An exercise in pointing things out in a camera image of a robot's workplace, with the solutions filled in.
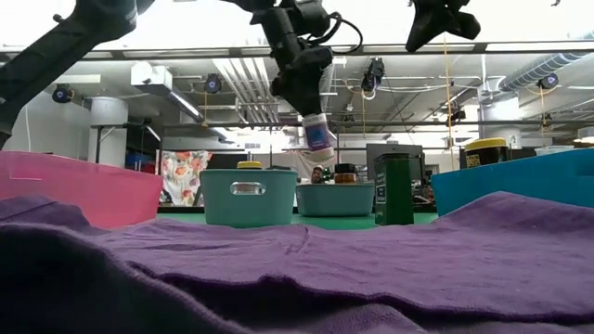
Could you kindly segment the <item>blue plastic bin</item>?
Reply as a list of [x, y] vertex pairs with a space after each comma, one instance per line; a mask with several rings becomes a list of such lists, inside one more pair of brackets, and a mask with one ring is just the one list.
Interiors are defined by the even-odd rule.
[[432, 187], [440, 215], [498, 191], [594, 208], [594, 148], [439, 173]]

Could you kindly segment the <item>purple cloth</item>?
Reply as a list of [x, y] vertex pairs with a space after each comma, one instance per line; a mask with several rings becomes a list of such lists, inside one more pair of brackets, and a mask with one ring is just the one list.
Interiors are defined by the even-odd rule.
[[497, 192], [427, 225], [104, 230], [0, 200], [0, 334], [594, 334], [594, 209]]

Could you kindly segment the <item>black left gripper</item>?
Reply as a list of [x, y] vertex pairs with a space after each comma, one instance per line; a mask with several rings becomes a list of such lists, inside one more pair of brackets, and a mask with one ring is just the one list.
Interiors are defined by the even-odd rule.
[[317, 115], [323, 111], [320, 93], [324, 91], [324, 80], [319, 78], [311, 83], [303, 94], [292, 74], [313, 76], [315, 70], [324, 70], [332, 62], [332, 52], [326, 46], [310, 45], [298, 35], [290, 14], [291, 6], [271, 6], [252, 14], [252, 24], [262, 26], [271, 57], [279, 68], [279, 75], [270, 84], [270, 92], [282, 97], [300, 114]]

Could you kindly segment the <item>low teal plastic bin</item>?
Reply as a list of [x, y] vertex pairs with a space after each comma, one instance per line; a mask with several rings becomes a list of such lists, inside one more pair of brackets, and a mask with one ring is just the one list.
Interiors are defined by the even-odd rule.
[[356, 217], [372, 213], [372, 184], [307, 184], [296, 187], [298, 213], [307, 217]]

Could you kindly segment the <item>white jar with blue label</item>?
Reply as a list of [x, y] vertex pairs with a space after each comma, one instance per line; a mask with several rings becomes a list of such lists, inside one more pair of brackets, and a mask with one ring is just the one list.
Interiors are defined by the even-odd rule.
[[325, 161], [334, 157], [334, 148], [329, 139], [329, 127], [325, 113], [309, 114], [303, 117], [304, 137], [314, 161]]

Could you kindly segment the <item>black cabinet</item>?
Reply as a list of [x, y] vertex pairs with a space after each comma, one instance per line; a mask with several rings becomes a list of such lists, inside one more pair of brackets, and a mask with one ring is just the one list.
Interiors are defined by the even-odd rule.
[[[466, 154], [463, 148], [458, 150], [459, 153], [459, 168], [466, 169]], [[533, 148], [513, 149], [509, 154], [509, 161], [535, 157], [536, 152]]]

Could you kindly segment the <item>dark grey monitor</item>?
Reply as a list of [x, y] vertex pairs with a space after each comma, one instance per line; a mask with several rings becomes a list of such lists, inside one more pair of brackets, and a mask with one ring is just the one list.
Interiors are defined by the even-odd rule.
[[376, 172], [374, 170], [374, 160], [381, 155], [399, 153], [408, 154], [410, 156], [410, 175], [414, 181], [423, 179], [425, 171], [425, 154], [422, 146], [414, 145], [397, 145], [397, 144], [367, 144], [367, 167], [368, 180], [375, 178]]

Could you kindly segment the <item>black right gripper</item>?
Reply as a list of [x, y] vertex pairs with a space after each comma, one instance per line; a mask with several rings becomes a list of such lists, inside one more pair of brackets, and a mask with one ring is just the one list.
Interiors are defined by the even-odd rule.
[[[408, 34], [406, 51], [416, 52], [446, 30], [458, 37], [474, 40], [481, 25], [472, 14], [459, 12], [469, 0], [410, 0], [415, 15]], [[448, 27], [448, 12], [453, 18]]]

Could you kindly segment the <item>floral patterned cloth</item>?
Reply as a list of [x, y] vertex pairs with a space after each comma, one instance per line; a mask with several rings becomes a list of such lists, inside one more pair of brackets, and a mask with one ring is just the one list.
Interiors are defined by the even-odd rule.
[[212, 153], [206, 150], [164, 151], [161, 155], [161, 203], [176, 207], [202, 207], [200, 173]]

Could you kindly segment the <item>green table mat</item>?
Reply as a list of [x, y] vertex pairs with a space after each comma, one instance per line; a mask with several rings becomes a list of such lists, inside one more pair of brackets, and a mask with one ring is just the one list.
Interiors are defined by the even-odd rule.
[[[203, 213], [158, 213], [157, 217], [191, 224], [206, 224]], [[293, 225], [312, 225], [328, 230], [358, 230], [376, 226], [373, 215], [365, 217], [305, 217], [294, 214], [291, 223]]]

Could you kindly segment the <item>amber jar with black lid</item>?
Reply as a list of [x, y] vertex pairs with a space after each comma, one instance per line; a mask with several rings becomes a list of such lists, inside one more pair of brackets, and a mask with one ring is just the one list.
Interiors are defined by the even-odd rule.
[[352, 163], [337, 163], [334, 167], [336, 184], [355, 184], [357, 182], [356, 167]]

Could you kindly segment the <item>pink plastic bin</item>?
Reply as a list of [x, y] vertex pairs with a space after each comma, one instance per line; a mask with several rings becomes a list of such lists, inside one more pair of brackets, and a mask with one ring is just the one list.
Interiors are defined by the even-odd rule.
[[162, 178], [45, 153], [0, 151], [0, 199], [41, 195], [79, 207], [96, 227], [156, 217]]

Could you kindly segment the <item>silver flexible duct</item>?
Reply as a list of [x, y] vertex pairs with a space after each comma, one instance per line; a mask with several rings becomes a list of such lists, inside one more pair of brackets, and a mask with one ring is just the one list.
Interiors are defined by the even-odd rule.
[[577, 62], [578, 60], [594, 54], [594, 30], [579, 36], [570, 37], [569, 42], [509, 42], [496, 48], [499, 52], [512, 54], [521, 51], [550, 51], [532, 62], [523, 65], [512, 74], [495, 82], [485, 82], [484, 86], [493, 88], [502, 94], [518, 91], [530, 84], [537, 83], [539, 79], [556, 73], [558, 70]]

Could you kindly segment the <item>green black pepper tin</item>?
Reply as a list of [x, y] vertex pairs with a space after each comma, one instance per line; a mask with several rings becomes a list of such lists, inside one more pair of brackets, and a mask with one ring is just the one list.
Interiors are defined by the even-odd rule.
[[374, 160], [375, 224], [413, 225], [413, 195], [406, 153], [382, 154]]

